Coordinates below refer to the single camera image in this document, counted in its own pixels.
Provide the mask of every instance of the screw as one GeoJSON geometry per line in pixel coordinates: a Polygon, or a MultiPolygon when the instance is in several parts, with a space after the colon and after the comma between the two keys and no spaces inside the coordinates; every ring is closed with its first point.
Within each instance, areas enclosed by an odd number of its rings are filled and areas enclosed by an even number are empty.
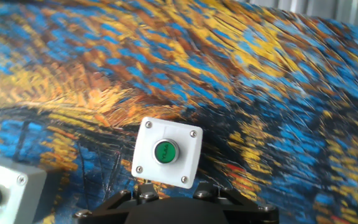
{"type": "Polygon", "coordinates": [[[181,182],[184,183],[184,184],[187,183],[187,180],[188,180],[188,178],[186,176],[183,176],[181,178],[181,182]]]}
{"type": "Polygon", "coordinates": [[[142,193],[140,195],[140,197],[144,198],[144,199],[149,199],[149,198],[153,198],[156,197],[156,194],[153,192],[146,192],[146,193],[142,193]]]}
{"type": "Polygon", "coordinates": [[[272,210],[275,210],[276,209],[276,206],[274,205],[270,205],[270,204],[266,204],[266,205],[261,205],[258,207],[259,210],[263,210],[265,212],[268,212],[268,211],[272,211],[272,210]]]}
{"type": "Polygon", "coordinates": [[[125,190],[121,190],[119,193],[120,193],[121,195],[125,195],[125,194],[129,194],[130,191],[125,189],[125,190]]]}
{"type": "Polygon", "coordinates": [[[87,210],[87,209],[80,210],[80,211],[75,213],[75,216],[78,217],[78,218],[85,218],[85,217],[88,217],[90,215],[92,215],[92,212],[87,210]]]}
{"type": "Polygon", "coordinates": [[[212,194],[206,190],[199,190],[195,193],[195,195],[196,195],[196,198],[199,198],[199,199],[212,197],[212,194]]]}
{"type": "Polygon", "coordinates": [[[190,136],[193,137],[193,138],[197,137],[197,132],[194,131],[194,130],[190,131],[190,136]]]}
{"type": "Polygon", "coordinates": [[[152,127],[152,123],[150,121],[146,122],[146,128],[151,128],[152,127]]]}
{"type": "Polygon", "coordinates": [[[136,167],[136,172],[138,174],[141,174],[143,172],[143,167],[141,167],[141,166],[136,167]]]}
{"type": "Polygon", "coordinates": [[[27,183],[27,176],[24,174],[21,174],[17,177],[17,184],[20,186],[23,186],[27,183]]]}

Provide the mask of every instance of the blue paint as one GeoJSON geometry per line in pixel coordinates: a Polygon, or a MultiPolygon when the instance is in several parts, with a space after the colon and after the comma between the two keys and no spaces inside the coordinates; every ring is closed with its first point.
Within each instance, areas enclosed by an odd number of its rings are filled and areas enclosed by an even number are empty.
{"type": "Polygon", "coordinates": [[[200,0],[195,0],[195,3],[197,3],[199,6],[209,9],[209,6],[205,3],[203,3],[200,0]]]}
{"type": "Polygon", "coordinates": [[[144,80],[143,73],[139,69],[137,69],[135,67],[127,67],[126,70],[128,72],[130,72],[131,74],[133,74],[133,75],[135,75],[135,76],[137,76],[137,77],[139,77],[139,78],[144,80]]]}
{"type": "Polygon", "coordinates": [[[313,158],[312,156],[301,154],[301,155],[297,155],[297,158],[299,159],[300,162],[304,164],[314,165],[316,163],[316,159],[313,158]]]}
{"type": "Polygon", "coordinates": [[[215,54],[215,55],[217,55],[217,56],[219,56],[219,57],[221,57],[221,58],[230,59],[229,56],[227,56],[226,54],[224,54],[224,53],[222,53],[222,52],[220,52],[220,51],[217,51],[217,50],[214,50],[214,49],[211,49],[210,51],[211,51],[213,54],[215,54]]]}
{"type": "Polygon", "coordinates": [[[134,83],[134,87],[140,88],[141,90],[143,90],[147,94],[152,94],[151,90],[149,90],[146,86],[144,86],[144,85],[142,85],[140,83],[134,83]]]}
{"type": "Polygon", "coordinates": [[[165,87],[163,85],[161,85],[160,83],[158,83],[158,82],[152,82],[152,83],[150,83],[150,85],[154,86],[154,87],[156,87],[156,88],[158,88],[158,89],[160,89],[162,91],[165,91],[165,87]]]}
{"type": "Polygon", "coordinates": [[[83,54],[85,52],[88,52],[89,49],[85,48],[84,46],[79,46],[79,47],[75,47],[74,51],[79,53],[79,54],[83,54]]]}
{"type": "Polygon", "coordinates": [[[107,49],[105,46],[95,46],[95,49],[102,51],[104,54],[106,54],[108,57],[111,57],[111,52],[109,49],[107,49]]]}
{"type": "Polygon", "coordinates": [[[29,123],[29,127],[28,127],[29,130],[32,130],[32,131],[41,131],[43,130],[43,126],[37,124],[37,123],[29,123]]]}
{"type": "Polygon", "coordinates": [[[194,90],[196,90],[198,93],[202,94],[203,96],[207,97],[209,100],[213,99],[213,95],[203,88],[196,86],[194,83],[189,84],[190,87],[192,87],[194,90]]]}
{"type": "Polygon", "coordinates": [[[331,195],[326,194],[318,194],[314,200],[325,205],[332,205],[335,202],[331,195]]]}
{"type": "Polygon", "coordinates": [[[121,60],[119,58],[109,58],[106,59],[106,62],[109,63],[110,65],[118,65],[121,63],[121,60]]]}
{"type": "Polygon", "coordinates": [[[154,76],[161,80],[168,80],[168,77],[164,73],[157,73],[157,74],[154,74],[154,76]]]}
{"type": "Polygon", "coordinates": [[[318,74],[313,68],[309,67],[309,65],[307,65],[306,63],[300,62],[300,63],[298,64],[298,66],[299,66],[304,72],[306,72],[307,74],[311,75],[314,80],[319,79],[319,74],[318,74]]]}
{"type": "Polygon", "coordinates": [[[155,31],[155,30],[150,30],[148,29],[147,32],[151,33],[151,34],[158,34],[162,37],[165,37],[165,38],[170,38],[167,34],[163,33],[163,32],[159,32],[159,31],[155,31]]]}
{"type": "Polygon", "coordinates": [[[206,83],[211,84],[213,88],[223,91],[229,91],[225,86],[221,85],[211,77],[207,77],[206,75],[201,74],[200,79],[206,83]]]}
{"type": "Polygon", "coordinates": [[[142,44],[142,42],[139,41],[139,40],[135,40],[135,41],[134,41],[134,45],[135,45],[135,46],[138,46],[138,47],[144,47],[143,44],[142,44]]]}
{"type": "Polygon", "coordinates": [[[317,24],[317,29],[320,30],[321,32],[327,34],[327,35],[334,35],[334,33],[332,32],[331,29],[328,28],[328,26],[326,26],[324,23],[319,22],[317,24]]]}
{"type": "Polygon", "coordinates": [[[158,59],[165,60],[165,58],[162,56],[160,52],[153,51],[152,55],[158,59]]]}
{"type": "Polygon", "coordinates": [[[154,13],[150,10],[148,10],[146,7],[142,6],[139,2],[137,1],[129,1],[128,2],[130,5],[134,6],[137,9],[141,9],[142,11],[146,12],[146,14],[150,17],[154,17],[154,13]]]}
{"type": "Polygon", "coordinates": [[[212,37],[207,37],[206,40],[210,41],[213,45],[217,46],[218,48],[225,49],[226,47],[223,44],[219,43],[218,41],[214,40],[212,37]]]}
{"type": "Polygon", "coordinates": [[[163,49],[165,49],[165,50],[173,50],[173,49],[172,49],[170,46],[168,46],[167,44],[160,43],[160,42],[157,42],[156,44],[157,44],[157,46],[159,46],[159,47],[161,47],[161,48],[163,48],[163,49]]]}
{"type": "Polygon", "coordinates": [[[100,37],[95,36],[95,35],[90,34],[90,33],[84,34],[84,38],[87,38],[87,39],[90,39],[90,40],[100,40],[100,37]]]}
{"type": "Polygon", "coordinates": [[[294,35],[303,35],[298,28],[296,28],[293,24],[286,25],[283,21],[277,19],[273,22],[273,25],[277,26],[281,30],[285,30],[286,32],[289,32],[292,36],[294,35]]]}
{"type": "Polygon", "coordinates": [[[240,103],[240,102],[241,102],[241,100],[238,99],[238,97],[233,96],[233,95],[225,95],[224,97],[225,97],[226,99],[228,99],[229,101],[231,101],[231,102],[236,102],[236,103],[240,103]]]}
{"type": "Polygon", "coordinates": [[[247,42],[240,41],[240,42],[238,43],[238,45],[239,45],[239,47],[240,47],[242,50],[244,50],[245,52],[250,53],[250,54],[252,54],[252,55],[255,55],[254,50],[252,50],[252,48],[249,47],[249,45],[248,45],[247,42]]]}
{"type": "Polygon", "coordinates": [[[254,29],[253,28],[248,28],[246,29],[243,33],[242,36],[252,45],[257,46],[257,47],[261,47],[257,42],[256,39],[254,37],[254,29]]]}
{"type": "Polygon", "coordinates": [[[231,40],[231,38],[227,34],[225,34],[224,32],[222,32],[218,29],[213,29],[213,32],[217,33],[217,35],[221,35],[222,37],[231,40]]]}
{"type": "Polygon", "coordinates": [[[136,60],[138,60],[144,64],[149,63],[149,61],[146,59],[146,57],[144,57],[142,54],[132,53],[129,49],[119,49],[118,52],[121,53],[123,56],[134,57],[136,60]]]}
{"type": "Polygon", "coordinates": [[[190,72],[187,68],[182,68],[178,65],[164,65],[164,66],[173,72],[184,72],[184,73],[190,72]]]}
{"type": "Polygon", "coordinates": [[[119,44],[118,41],[114,40],[114,39],[113,39],[112,37],[110,37],[110,36],[105,36],[103,39],[104,39],[105,41],[111,42],[111,43],[113,43],[113,44],[119,44]]]}
{"type": "Polygon", "coordinates": [[[113,33],[115,33],[115,34],[117,34],[117,35],[122,35],[122,33],[120,33],[118,30],[116,30],[116,28],[114,28],[114,27],[112,27],[112,26],[109,26],[109,25],[107,25],[107,24],[102,24],[102,25],[100,26],[100,28],[102,28],[102,29],[107,29],[107,30],[109,30],[109,31],[111,31],[111,32],[113,32],[113,33]]]}

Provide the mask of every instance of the black mount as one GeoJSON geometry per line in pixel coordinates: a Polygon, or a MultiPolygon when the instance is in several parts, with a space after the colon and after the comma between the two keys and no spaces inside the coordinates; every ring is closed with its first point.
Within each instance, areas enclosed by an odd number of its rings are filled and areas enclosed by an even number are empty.
{"type": "Polygon", "coordinates": [[[152,184],[132,193],[122,190],[94,211],[74,214],[74,224],[278,224],[278,209],[258,206],[236,190],[218,189],[202,182],[193,198],[159,199],[152,184]]]}

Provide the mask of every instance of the gray control box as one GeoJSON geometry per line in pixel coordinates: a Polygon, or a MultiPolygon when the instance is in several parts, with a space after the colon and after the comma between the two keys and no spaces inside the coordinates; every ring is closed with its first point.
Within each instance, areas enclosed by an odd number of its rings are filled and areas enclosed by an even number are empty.
{"type": "Polygon", "coordinates": [[[0,157],[0,224],[31,224],[50,214],[62,173],[0,157]]]}

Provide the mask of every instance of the yellow paint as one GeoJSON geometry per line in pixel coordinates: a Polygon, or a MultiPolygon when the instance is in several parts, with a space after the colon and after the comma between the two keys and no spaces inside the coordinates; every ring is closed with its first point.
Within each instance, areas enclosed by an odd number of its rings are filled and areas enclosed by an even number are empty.
{"type": "Polygon", "coordinates": [[[44,220],[42,221],[42,224],[54,224],[55,223],[55,214],[52,213],[49,216],[47,216],[46,218],[44,218],[44,220]]]}

